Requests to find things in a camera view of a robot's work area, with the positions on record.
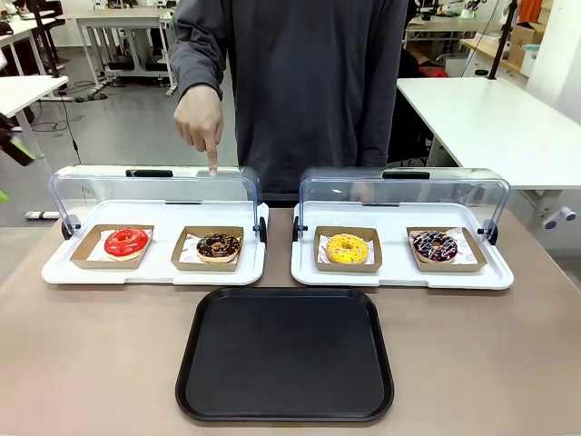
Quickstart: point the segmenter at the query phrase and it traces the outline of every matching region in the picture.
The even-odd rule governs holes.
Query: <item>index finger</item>
[[[218,172],[218,150],[216,148],[216,138],[213,134],[207,134],[204,136],[203,140],[206,143],[210,175],[216,175]]]

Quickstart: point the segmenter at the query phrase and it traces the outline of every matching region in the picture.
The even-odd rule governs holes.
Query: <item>floor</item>
[[[77,49],[62,50],[68,58],[61,71],[69,77],[69,95],[85,96],[91,73],[84,54]],[[172,114],[179,101],[178,93],[168,97],[167,88],[146,84],[108,86],[106,100],[66,103],[74,139],[83,164],[167,164],[206,165],[199,154],[177,134]],[[231,78],[227,71],[222,90],[225,128],[219,147],[219,164],[235,165],[234,111]],[[21,167],[6,156],[0,156],[0,189],[10,196],[10,203],[0,204],[0,283],[34,247],[52,222],[27,222],[28,211],[54,210],[47,189],[47,179],[54,171],[78,164],[71,135],[66,129],[62,103],[32,106],[37,119],[35,130],[46,159]],[[569,278],[581,289],[581,261],[556,259]]]

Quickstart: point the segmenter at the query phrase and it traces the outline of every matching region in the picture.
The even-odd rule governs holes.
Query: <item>red icing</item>
[[[122,229],[113,232],[105,241],[105,251],[112,256],[123,257],[139,252],[149,236],[141,229]]]

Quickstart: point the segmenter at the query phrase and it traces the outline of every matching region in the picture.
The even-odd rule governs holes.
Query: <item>sleeve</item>
[[[384,0],[368,42],[358,166],[385,166],[408,0]]]
[[[216,90],[226,67],[226,23],[220,0],[182,0],[175,11],[172,70],[180,95],[197,84]]]

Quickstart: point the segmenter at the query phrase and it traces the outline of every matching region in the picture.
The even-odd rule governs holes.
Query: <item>dark gray sweatshirt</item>
[[[384,166],[407,1],[181,0],[180,92],[222,97],[229,56],[239,164],[267,199],[313,166]]]

